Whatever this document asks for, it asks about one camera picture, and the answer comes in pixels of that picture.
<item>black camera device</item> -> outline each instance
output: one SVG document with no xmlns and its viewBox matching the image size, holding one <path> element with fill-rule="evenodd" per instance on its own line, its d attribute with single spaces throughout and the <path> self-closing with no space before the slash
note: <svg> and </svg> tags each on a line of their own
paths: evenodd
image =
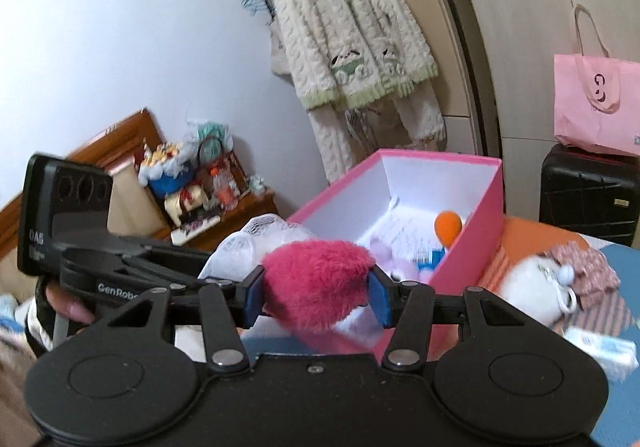
<svg viewBox="0 0 640 447">
<path fill-rule="evenodd" d="M 25 401 L 46 435 L 39 445 L 595 445 L 589 434 L 608 396 L 600 366 L 494 294 L 436 295 L 374 267 L 369 303 L 395 328 L 380 364 L 369 354 L 253 363 L 236 328 L 262 310 L 262 267 L 239 284 L 187 283 L 204 257 L 109 234 L 110 192 L 97 168 L 30 161 L 20 268 L 117 307 L 31 369 Z M 104 293 L 103 280 L 133 299 Z M 207 363 L 164 333 L 185 323 L 202 325 Z M 460 343 L 428 363 L 434 324 L 458 325 Z"/>
</svg>

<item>pink knitted fabric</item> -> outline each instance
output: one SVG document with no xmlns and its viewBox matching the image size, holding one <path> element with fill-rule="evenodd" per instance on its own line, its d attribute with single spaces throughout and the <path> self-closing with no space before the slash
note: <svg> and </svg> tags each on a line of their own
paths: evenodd
<svg viewBox="0 0 640 447">
<path fill-rule="evenodd" d="M 597 249 L 590 247 L 582 250 L 578 243 L 570 241 L 547 250 L 545 255 L 561 265 L 574 267 L 575 281 L 571 288 L 580 299 L 583 309 L 599 303 L 606 291 L 616 290 L 620 286 L 616 271 L 609 267 L 607 258 Z"/>
<path fill-rule="evenodd" d="M 346 241 L 296 241 L 262 260 L 265 310 L 287 327 L 321 332 L 367 303 L 367 249 Z"/>
</svg>

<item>white tissue pack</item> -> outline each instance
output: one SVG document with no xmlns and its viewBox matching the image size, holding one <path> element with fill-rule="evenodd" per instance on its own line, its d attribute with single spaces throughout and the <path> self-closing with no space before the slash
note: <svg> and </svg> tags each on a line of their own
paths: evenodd
<svg viewBox="0 0 640 447">
<path fill-rule="evenodd" d="M 636 344 L 571 326 L 564 338 L 590 355 L 612 382 L 622 382 L 638 367 Z"/>
</svg>

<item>fingernail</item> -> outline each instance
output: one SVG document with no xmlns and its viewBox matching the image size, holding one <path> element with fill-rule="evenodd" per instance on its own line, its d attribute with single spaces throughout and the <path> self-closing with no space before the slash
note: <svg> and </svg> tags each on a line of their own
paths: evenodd
<svg viewBox="0 0 640 447">
<path fill-rule="evenodd" d="M 95 320 L 94 314 L 87 310 L 81 302 L 73 302 L 69 305 L 68 317 L 82 324 L 91 324 Z"/>
</svg>

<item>white wall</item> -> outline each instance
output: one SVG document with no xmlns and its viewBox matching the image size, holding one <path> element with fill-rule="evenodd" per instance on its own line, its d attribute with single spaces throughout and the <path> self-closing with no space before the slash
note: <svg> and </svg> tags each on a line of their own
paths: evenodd
<svg viewBox="0 0 640 447">
<path fill-rule="evenodd" d="M 326 186 L 293 86 L 271 74 L 265 14 L 238 0 L 0 0 L 0 206 L 34 151 L 66 154 L 148 106 L 164 135 L 231 124 L 284 213 Z"/>
</svg>

